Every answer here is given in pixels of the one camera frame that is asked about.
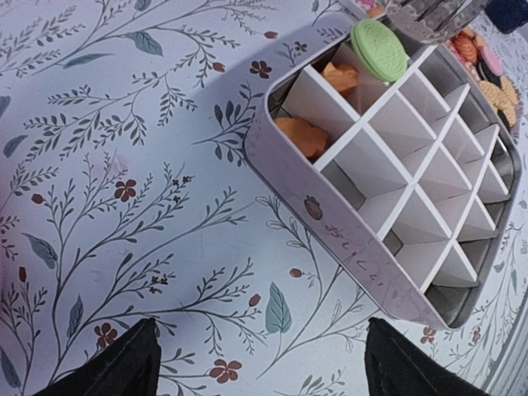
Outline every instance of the white divider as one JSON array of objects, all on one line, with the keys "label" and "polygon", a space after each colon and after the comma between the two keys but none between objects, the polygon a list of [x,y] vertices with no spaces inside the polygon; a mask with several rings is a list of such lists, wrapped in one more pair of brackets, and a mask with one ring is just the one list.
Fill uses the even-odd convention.
[{"label": "white divider", "polygon": [[379,240],[385,239],[412,193],[413,187],[408,185],[381,196],[369,198],[358,210]]},{"label": "white divider", "polygon": [[504,184],[501,175],[499,175],[490,160],[488,160],[486,173],[484,173],[482,185],[480,190],[478,190],[478,196],[484,204],[503,202],[510,199],[510,192],[506,184]]},{"label": "white divider", "polygon": [[449,226],[420,186],[415,187],[392,230],[404,245],[442,242],[451,236]]},{"label": "white divider", "polygon": [[321,83],[314,74],[318,76],[310,66],[300,73],[283,109],[293,117],[304,118],[323,128],[331,141],[336,142],[360,117],[329,84],[323,84],[324,80]]},{"label": "white divider", "polygon": [[389,146],[368,125],[339,152],[335,162],[367,199],[405,187],[411,181]]},{"label": "white divider", "polygon": [[433,202],[447,200],[471,191],[468,178],[443,145],[436,151],[420,180],[420,185]]},{"label": "white divider", "polygon": [[441,213],[450,229],[456,229],[456,226],[464,215],[464,211],[471,201],[471,197],[472,194],[468,192],[435,203],[436,208]]},{"label": "white divider", "polygon": [[350,64],[359,72],[359,85],[346,100],[360,114],[364,114],[389,89],[387,83],[372,77],[348,43],[339,46],[332,62]]},{"label": "white divider", "polygon": [[429,124],[399,92],[370,119],[370,125],[400,159],[436,138]]},{"label": "white divider", "polygon": [[484,207],[482,201],[475,196],[468,218],[458,236],[459,242],[477,241],[497,236],[495,222]]},{"label": "white divider", "polygon": [[425,293],[449,253],[448,241],[403,246],[396,260]]},{"label": "white divider", "polygon": [[484,150],[462,118],[456,116],[443,141],[458,163],[468,163],[484,156]]},{"label": "white divider", "polygon": [[480,188],[480,184],[484,178],[484,173],[488,165],[488,160],[491,156],[491,152],[497,141],[499,126],[497,124],[491,125],[488,128],[481,130],[475,135],[478,143],[487,154],[484,158],[471,163],[465,163],[462,165],[464,174],[468,177],[469,181],[476,186],[477,190]]},{"label": "white divider", "polygon": [[475,287],[479,285],[477,272],[458,243],[451,246],[447,258],[432,283],[448,287]]},{"label": "white divider", "polygon": [[420,69],[409,77],[400,91],[427,121],[438,120],[450,110],[442,95]]}]

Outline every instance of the orange biscuit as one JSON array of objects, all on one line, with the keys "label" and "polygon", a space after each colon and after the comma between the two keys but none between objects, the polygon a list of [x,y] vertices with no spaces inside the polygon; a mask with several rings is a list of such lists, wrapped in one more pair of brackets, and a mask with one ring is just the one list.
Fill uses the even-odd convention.
[{"label": "orange biscuit", "polygon": [[343,97],[348,97],[359,84],[359,73],[350,64],[335,66],[330,62],[322,75]]},{"label": "orange biscuit", "polygon": [[476,64],[479,60],[479,52],[473,41],[465,35],[458,35],[453,39],[453,45],[459,54],[468,62]]},{"label": "orange biscuit", "polygon": [[324,154],[330,140],[326,130],[302,118],[281,117],[275,124],[307,159],[315,161]]}]

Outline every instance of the orange cookie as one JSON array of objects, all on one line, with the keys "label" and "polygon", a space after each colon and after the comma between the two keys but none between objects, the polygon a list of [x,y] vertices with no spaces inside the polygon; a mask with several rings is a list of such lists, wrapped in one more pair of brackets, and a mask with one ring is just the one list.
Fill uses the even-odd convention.
[{"label": "orange cookie", "polygon": [[322,75],[343,97],[348,97],[359,84],[359,73],[350,64],[334,66],[330,62],[323,70]]},{"label": "orange cookie", "polygon": [[468,39],[474,39],[476,36],[475,31],[470,27],[466,27],[460,32],[462,35],[465,35]]},{"label": "orange cookie", "polygon": [[373,7],[369,11],[366,12],[366,15],[370,19],[375,19],[377,17],[381,17],[385,14],[385,7]]},{"label": "orange cookie", "polygon": [[475,47],[477,47],[479,49],[488,46],[488,42],[481,35],[476,35],[474,37],[473,44],[474,44]]},{"label": "orange cookie", "polygon": [[327,131],[302,118],[281,117],[275,124],[307,159],[315,161],[324,154],[330,139]]},{"label": "orange cookie", "polygon": [[465,35],[458,35],[453,39],[453,45],[459,54],[468,62],[476,64],[479,60],[479,52],[473,41]]}]

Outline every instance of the red flower print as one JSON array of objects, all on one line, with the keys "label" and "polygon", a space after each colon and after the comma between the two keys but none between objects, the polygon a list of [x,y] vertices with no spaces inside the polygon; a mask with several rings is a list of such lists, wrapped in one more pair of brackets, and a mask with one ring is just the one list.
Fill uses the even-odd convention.
[{"label": "red flower print", "polygon": [[37,205],[40,205],[42,202],[44,202],[44,198],[41,194],[33,194],[31,196],[31,200],[35,202]]},{"label": "red flower print", "polygon": [[229,364],[222,359],[214,361],[216,366],[209,375],[213,378],[216,378],[216,382],[219,384],[225,384],[229,380],[236,381],[238,380],[237,370],[242,369],[242,363],[239,361],[230,361]]},{"label": "red flower print", "polygon": [[26,283],[27,273],[26,268],[21,266],[18,268],[18,279],[20,279],[20,282]]},{"label": "red flower print", "polygon": [[482,335],[480,334],[480,326],[478,326],[473,331],[473,344],[479,343],[481,336]]},{"label": "red flower print", "polygon": [[292,268],[290,270],[290,275],[294,278],[300,278],[303,275],[303,272],[299,268]]},{"label": "red flower print", "polygon": [[261,296],[259,294],[256,294],[251,299],[249,299],[249,306],[254,307],[260,302],[261,302]]},{"label": "red flower print", "polygon": [[260,78],[267,80],[270,77],[271,70],[273,69],[270,68],[263,60],[260,62],[253,60],[251,63],[251,68],[249,69],[249,73],[258,74]]},{"label": "red flower print", "polygon": [[112,345],[116,341],[117,330],[112,328],[109,323],[103,323],[101,327],[96,326],[94,332],[99,336],[97,345],[102,349],[107,345]]},{"label": "red flower print", "polygon": [[115,184],[115,198],[121,198],[121,202],[126,202],[129,200],[130,197],[135,197],[135,189],[134,186],[136,185],[135,180],[129,179],[126,181],[126,183],[122,181],[118,181]]},{"label": "red flower print", "polygon": [[264,33],[264,36],[270,40],[276,39],[278,35],[279,34],[276,31],[267,31]]},{"label": "red flower print", "polygon": [[423,328],[423,337],[420,339],[422,344],[429,342],[432,344],[435,341],[436,330],[434,328]]},{"label": "red flower print", "polygon": [[214,62],[213,70],[218,73],[225,73],[225,65],[221,64],[220,62]]}]

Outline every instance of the compartment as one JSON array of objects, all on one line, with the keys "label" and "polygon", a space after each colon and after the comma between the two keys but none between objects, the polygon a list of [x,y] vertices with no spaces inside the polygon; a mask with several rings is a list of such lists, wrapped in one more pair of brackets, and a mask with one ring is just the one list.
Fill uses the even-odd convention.
[{"label": "compartment", "polygon": [[410,175],[368,126],[360,129],[321,173],[379,238],[387,234],[412,192]]},{"label": "compartment", "polygon": [[503,202],[510,198],[506,184],[504,184],[501,175],[499,175],[498,170],[490,160],[487,161],[478,196],[484,204]]},{"label": "compartment", "polygon": [[361,115],[365,114],[389,89],[389,85],[386,82],[381,82],[372,77],[348,42],[343,42],[339,45],[339,49],[333,56],[332,62],[336,65],[351,64],[359,72],[359,85],[346,101]]},{"label": "compartment", "polygon": [[441,145],[420,180],[420,186],[433,202],[448,200],[471,191],[471,183]]},{"label": "compartment", "polygon": [[411,74],[400,91],[424,120],[438,120],[450,111],[442,95],[419,69]]},{"label": "compartment", "polygon": [[449,238],[449,227],[417,186],[384,239],[384,244],[420,290],[425,292],[446,258]]},{"label": "compartment", "polygon": [[457,115],[443,143],[458,164],[469,163],[484,156],[484,150],[473,132]]},{"label": "compartment", "polygon": [[482,180],[484,178],[484,173],[486,172],[486,168],[488,165],[488,158],[491,155],[493,146],[495,145],[495,142],[497,140],[497,136],[498,125],[496,124],[491,125],[485,130],[481,130],[480,132],[478,132],[475,135],[475,138],[487,155],[485,155],[481,159],[472,161],[470,163],[465,163],[461,166],[462,170],[464,171],[464,174],[467,176],[469,181],[477,188],[480,187],[480,184],[482,183]]},{"label": "compartment", "polygon": [[471,210],[457,237],[459,242],[490,239],[497,236],[495,222],[488,213],[482,201],[475,196]]},{"label": "compartment", "polygon": [[331,143],[359,120],[359,115],[311,66],[299,74],[281,110],[326,130]]},{"label": "compartment", "polygon": [[477,272],[458,243],[451,246],[445,261],[433,281],[447,287],[475,287],[479,284]]},{"label": "compartment", "polygon": [[429,124],[399,92],[374,114],[370,125],[412,175],[436,138]]}]

